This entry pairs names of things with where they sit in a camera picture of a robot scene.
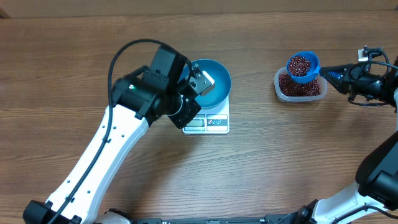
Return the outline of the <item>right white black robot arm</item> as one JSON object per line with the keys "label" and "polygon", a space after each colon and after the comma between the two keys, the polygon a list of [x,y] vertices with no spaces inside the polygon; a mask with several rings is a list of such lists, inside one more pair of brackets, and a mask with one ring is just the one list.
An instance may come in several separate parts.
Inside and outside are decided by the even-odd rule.
{"label": "right white black robot arm", "polygon": [[[371,64],[362,61],[334,67],[323,67],[320,75],[336,90],[348,95],[353,103],[356,96],[374,100],[376,106],[397,107],[397,64],[383,62],[387,72],[373,75]],[[279,220],[279,223],[351,223],[379,212],[395,218],[397,210],[397,134],[394,133],[370,153],[360,164],[355,182],[332,197],[314,200],[296,212]]]}

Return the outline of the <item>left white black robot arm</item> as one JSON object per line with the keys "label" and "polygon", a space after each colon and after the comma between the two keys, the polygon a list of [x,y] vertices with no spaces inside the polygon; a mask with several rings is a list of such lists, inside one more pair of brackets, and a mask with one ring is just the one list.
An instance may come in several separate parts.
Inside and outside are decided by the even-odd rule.
{"label": "left white black robot arm", "polygon": [[163,115],[182,129],[201,110],[198,95],[211,91],[209,74],[171,46],[158,42],[150,65],[112,81],[119,56],[108,72],[108,106],[93,139],[64,182],[45,202],[32,200],[25,223],[96,223],[103,197],[130,150]]}

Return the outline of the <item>blue plastic measuring scoop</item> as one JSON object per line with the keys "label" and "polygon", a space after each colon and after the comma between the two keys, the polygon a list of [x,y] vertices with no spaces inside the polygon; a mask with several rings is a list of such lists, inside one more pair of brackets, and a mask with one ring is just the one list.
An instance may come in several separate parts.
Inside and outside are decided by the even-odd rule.
{"label": "blue plastic measuring scoop", "polygon": [[314,52],[299,52],[288,60],[286,69],[294,82],[310,83],[319,75],[320,61]]}

